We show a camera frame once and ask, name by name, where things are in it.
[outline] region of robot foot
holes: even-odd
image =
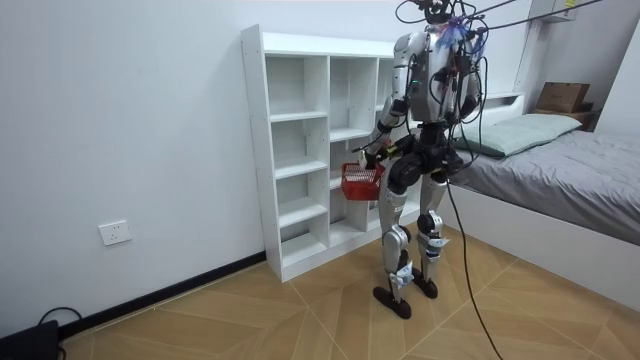
[[[376,288],[373,289],[373,297],[401,318],[405,320],[411,318],[411,306],[409,303],[404,299],[402,299],[400,303],[395,302],[395,300],[393,300],[393,295],[389,290],[376,286]]]
[[[433,280],[429,279],[429,281],[426,281],[424,276],[422,276],[422,272],[416,268],[411,270],[411,274],[413,275],[413,283],[422,290],[426,297],[429,299],[435,299],[438,297],[438,287]]]

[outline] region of wall socket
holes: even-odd
[[[100,229],[102,241],[104,241],[106,246],[131,240],[131,232],[129,231],[129,224],[127,224],[126,220],[101,225],[98,226],[98,229]]]

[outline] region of gray bedsheet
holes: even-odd
[[[640,142],[632,138],[574,131],[506,159],[481,156],[452,182],[640,245]]]

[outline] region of red basket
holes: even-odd
[[[365,170],[359,164],[342,165],[342,192],[347,200],[376,201],[380,194],[380,178],[384,166]]]

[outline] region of wooden floor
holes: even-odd
[[[376,241],[284,284],[258,265],[72,339],[67,359],[497,359],[469,301],[460,236],[446,235],[440,297],[407,286],[407,321],[371,295],[386,284]],[[469,260],[505,360],[640,359],[639,313],[475,239]]]

